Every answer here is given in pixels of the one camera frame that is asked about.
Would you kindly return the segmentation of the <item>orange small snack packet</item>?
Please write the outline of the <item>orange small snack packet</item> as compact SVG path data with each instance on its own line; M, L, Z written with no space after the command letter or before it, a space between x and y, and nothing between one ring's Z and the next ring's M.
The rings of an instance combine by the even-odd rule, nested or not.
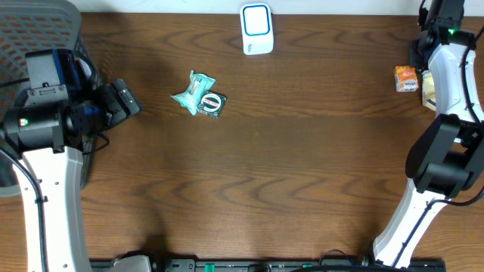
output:
M418 79L414 67L396 66L394 78L397 92L413 92L418 89Z

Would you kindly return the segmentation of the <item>large white snack bag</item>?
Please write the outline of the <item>large white snack bag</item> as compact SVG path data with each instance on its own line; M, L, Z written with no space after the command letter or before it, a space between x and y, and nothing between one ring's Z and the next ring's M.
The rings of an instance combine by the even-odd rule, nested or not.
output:
M433 111L436 110L435 85L429 70L422 73L422 104Z

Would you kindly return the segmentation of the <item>teal snack packet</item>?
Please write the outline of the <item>teal snack packet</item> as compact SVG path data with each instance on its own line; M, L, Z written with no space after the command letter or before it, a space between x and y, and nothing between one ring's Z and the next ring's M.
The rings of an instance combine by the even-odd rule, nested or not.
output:
M176 100L189 110L192 116L197 114L197 108L201 102L202 96L211 89L216 80L202 73L190 72L190 84L182 93L172 95L171 98Z

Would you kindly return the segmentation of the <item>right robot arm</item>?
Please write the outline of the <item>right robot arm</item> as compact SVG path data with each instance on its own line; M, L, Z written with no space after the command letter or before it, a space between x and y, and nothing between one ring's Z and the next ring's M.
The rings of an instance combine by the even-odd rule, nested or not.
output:
M419 36L410 66L433 76L436 118L411 147L404 196L373 241L369 265L404 270L433 219L469 190L483 171L483 110L474 60L479 35L461 30L464 0L434 0L419 7Z

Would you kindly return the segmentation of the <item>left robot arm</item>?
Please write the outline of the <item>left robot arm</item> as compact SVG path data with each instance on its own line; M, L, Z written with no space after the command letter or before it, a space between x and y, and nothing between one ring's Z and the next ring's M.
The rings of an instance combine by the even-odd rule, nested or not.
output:
M81 54L48 49L26 54L26 101L8 110L1 136L15 153L13 165L23 200L27 268L90 271L81 208L84 139L142 110L122 79L92 86L95 68Z

